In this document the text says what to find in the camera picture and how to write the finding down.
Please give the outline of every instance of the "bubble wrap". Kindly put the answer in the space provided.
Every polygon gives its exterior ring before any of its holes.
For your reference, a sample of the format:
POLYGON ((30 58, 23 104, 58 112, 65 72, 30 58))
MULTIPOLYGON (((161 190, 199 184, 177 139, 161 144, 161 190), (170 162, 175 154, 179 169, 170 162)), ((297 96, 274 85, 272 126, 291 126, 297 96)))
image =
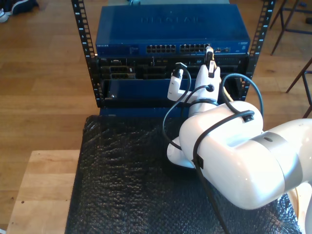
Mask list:
MULTIPOLYGON (((195 170, 167 159, 161 121, 87 119, 65 233, 223 233, 195 170)), ((168 121, 169 137, 181 124, 168 121)), ((247 211, 213 192, 231 234, 300 233, 287 195, 247 211)))

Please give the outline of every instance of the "blue panel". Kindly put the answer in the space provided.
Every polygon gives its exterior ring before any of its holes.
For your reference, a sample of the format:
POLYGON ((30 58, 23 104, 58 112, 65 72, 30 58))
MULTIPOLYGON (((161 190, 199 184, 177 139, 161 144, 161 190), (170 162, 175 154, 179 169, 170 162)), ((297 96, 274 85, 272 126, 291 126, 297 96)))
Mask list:
MULTIPOLYGON (((98 32, 99 57, 172 56, 181 45, 211 44, 220 53, 246 53, 250 39, 234 4, 105 6, 98 32), (147 53, 147 46, 169 50, 147 53)), ((202 51, 183 54, 202 54, 202 51)))
MULTIPOLYGON (((130 79, 111 80, 109 97, 112 95, 118 99, 140 99, 140 100, 168 100, 169 79, 130 79)), ((191 90, 194 89, 195 79, 192 79, 191 90)), ((180 89, 185 90, 187 80, 183 79, 180 89)))
MULTIPOLYGON (((119 117, 159 117, 164 118, 169 108, 101 108, 100 116, 119 117)), ((180 117, 181 108, 174 108, 168 117, 180 117)), ((189 108, 184 109, 183 117, 187 118, 189 108)))

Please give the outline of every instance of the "black cable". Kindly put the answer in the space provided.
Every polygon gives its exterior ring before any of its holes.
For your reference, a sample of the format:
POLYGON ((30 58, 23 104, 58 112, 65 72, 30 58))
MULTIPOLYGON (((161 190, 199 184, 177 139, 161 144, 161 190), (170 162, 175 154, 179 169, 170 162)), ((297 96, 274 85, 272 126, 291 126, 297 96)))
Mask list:
POLYGON ((233 78, 233 77, 240 77, 242 79, 245 79, 247 80, 251 85, 252 87, 256 90, 257 92, 257 95, 258 95, 258 98, 259 98, 259 102, 260 102, 260 112, 261 112, 261 115, 263 116, 263 100, 262 100, 262 96, 261 96, 261 93, 260 93, 260 90, 258 89, 257 85, 250 79, 248 78, 247 76, 243 75, 243 74, 239 74, 239 73, 232 73, 232 74, 228 74, 226 77, 224 77, 222 79, 222 83, 221 83, 221 87, 220 89, 222 90, 222 97, 223 97, 223 101, 224 103, 227 105, 227 107, 235 114, 238 114, 240 113, 239 110, 235 109, 229 102, 229 100, 227 99, 225 93, 224 93, 224 90, 223 90, 223 87, 224 87, 224 84, 225 84, 225 81, 228 79, 228 78, 233 78))
POLYGON ((165 118, 162 122, 162 134, 163 136, 167 139, 167 141, 169 141, 170 144, 172 144, 173 146, 175 146, 176 148, 178 148, 179 150, 182 150, 181 149, 181 146, 179 146, 178 144, 175 144, 166 134, 166 131, 165 131, 165 121, 166 121, 166 118, 168 116, 168 114, 184 99, 184 97, 187 95, 187 93, 189 92, 190 88, 191 88, 191 75, 189 73, 189 71, 186 69, 186 67, 179 67, 178 69, 182 69, 183 72, 186 73, 187 75, 187 88, 184 92, 184 94, 182 94, 182 96, 174 103, 174 105, 169 109, 169 111, 167 112, 167 114, 165 115, 165 118))
POLYGON ((195 88, 193 91, 191 91, 191 93, 187 96, 187 98, 185 99, 183 105, 182 105, 182 108, 181 108, 181 117, 183 117, 183 111, 184 111, 184 107, 186 105, 186 103, 188 102, 188 100, 191 98, 191 96, 198 90, 200 89, 203 89, 203 88, 209 88, 208 85, 202 85, 202 86, 199 86, 197 88, 195 88))
POLYGON ((197 99, 195 101, 192 101, 192 103, 191 103, 191 105, 189 107, 191 107, 191 106, 193 106, 195 104, 199 104, 199 103, 209 103, 209 104, 212 104, 212 105, 215 105, 215 106, 219 105, 216 101, 213 101, 213 100, 207 98, 207 99, 197 99))
POLYGON ((200 143, 202 142, 202 140, 214 129, 216 129, 217 127, 221 126, 222 124, 225 124, 226 122, 229 122, 230 120, 233 120, 237 117, 243 117, 243 116, 249 116, 249 115, 253 115, 254 112, 253 111, 243 111, 234 115, 231 115, 229 117, 226 117, 225 119, 219 121, 218 123, 214 124, 213 126, 211 126, 209 129, 207 129, 206 131, 204 131, 196 140, 194 148, 193 148, 193 163, 195 165, 196 171, 198 173, 199 179, 204 187, 204 190, 207 194, 208 200, 211 203, 213 210, 214 210, 214 214, 216 215, 217 219, 219 220, 219 223, 224 231, 225 234, 229 234, 229 231, 226 227, 226 224, 218 210, 218 206, 217 203, 215 201, 215 198, 213 196, 213 193, 210 189, 210 187, 208 186, 207 182, 206 182, 206 178, 204 177, 200 166, 199 166, 199 155, 197 154, 198 151, 198 147, 200 145, 200 143))

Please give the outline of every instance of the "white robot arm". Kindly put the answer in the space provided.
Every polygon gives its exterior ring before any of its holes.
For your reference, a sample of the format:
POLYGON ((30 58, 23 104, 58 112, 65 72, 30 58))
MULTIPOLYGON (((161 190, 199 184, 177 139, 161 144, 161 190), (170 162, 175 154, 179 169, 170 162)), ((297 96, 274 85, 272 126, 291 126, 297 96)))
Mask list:
MULTIPOLYGON (((214 65, 213 75, 210 71, 206 65, 201 67, 195 88, 211 85, 213 89, 198 90, 190 102, 198 98, 217 101, 220 68, 214 65)), ((184 93, 179 90, 181 78, 182 75, 176 77, 173 73, 169 99, 176 100, 177 93, 184 93)), ((168 159, 194 168, 198 146, 197 162, 204 177, 231 203, 247 210, 270 203, 302 182, 312 182, 312 119, 293 120, 263 132, 263 118, 256 107, 243 101, 232 101, 231 105, 240 112, 253 111, 253 119, 236 117, 224 122, 198 142, 203 132, 233 112, 226 104, 195 104, 180 128, 179 137, 173 140, 182 150, 169 144, 168 159)), ((312 234, 311 201, 305 223, 306 233, 312 234)))

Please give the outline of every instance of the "chair leg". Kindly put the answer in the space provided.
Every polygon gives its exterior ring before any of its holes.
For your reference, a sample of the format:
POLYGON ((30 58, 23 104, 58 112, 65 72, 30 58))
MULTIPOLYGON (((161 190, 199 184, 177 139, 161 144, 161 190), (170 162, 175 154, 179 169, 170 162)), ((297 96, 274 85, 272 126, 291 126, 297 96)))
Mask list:
POLYGON ((277 46, 278 46, 278 44, 279 44, 279 41, 282 39, 282 36, 284 35, 284 32, 285 32, 285 30, 286 30, 286 28, 287 28, 289 22, 291 21, 291 19, 292 19, 292 17, 293 17, 293 13, 294 13, 294 11, 295 11, 295 9, 296 9, 298 3, 299 3, 299 0, 296 0, 296 2, 295 2, 294 5, 293 5, 292 11, 290 12, 290 14, 289 14, 289 16, 288 16, 288 18, 287 18, 287 20, 286 20, 286 23, 285 23, 284 27, 282 28, 281 33, 280 33, 279 36, 278 36, 278 39, 277 39, 277 41, 276 41, 276 43, 275 43, 275 45, 274 45, 274 48, 273 48, 273 50, 272 50, 271 55, 274 54, 275 49, 277 48, 277 46))
POLYGON ((304 116, 302 118, 307 118, 309 116, 309 114, 311 113, 312 111, 312 106, 310 106, 307 110, 307 112, 304 114, 304 116))
POLYGON ((305 73, 305 71, 307 70, 308 67, 310 67, 310 65, 312 64, 312 58, 309 60, 309 62, 302 68, 301 72, 297 75, 296 79, 294 79, 294 81, 292 82, 292 84, 289 86, 288 90, 286 91, 286 93, 288 93, 293 86, 297 83, 297 81, 300 79, 300 77, 302 77, 302 75, 305 73))
POLYGON ((278 11, 277 11, 277 13, 276 13, 276 16, 274 17, 274 19, 273 19, 273 21, 272 21, 272 24, 271 24, 271 26, 270 26, 270 28, 269 28, 269 30, 272 29, 273 25, 275 24, 275 21, 276 21, 277 17, 278 17, 279 14, 281 14, 281 12, 283 11, 283 7, 284 7, 284 5, 286 4, 286 2, 287 2, 287 0, 284 0, 283 3, 282 3, 282 5, 281 5, 281 7, 278 9, 278 11))

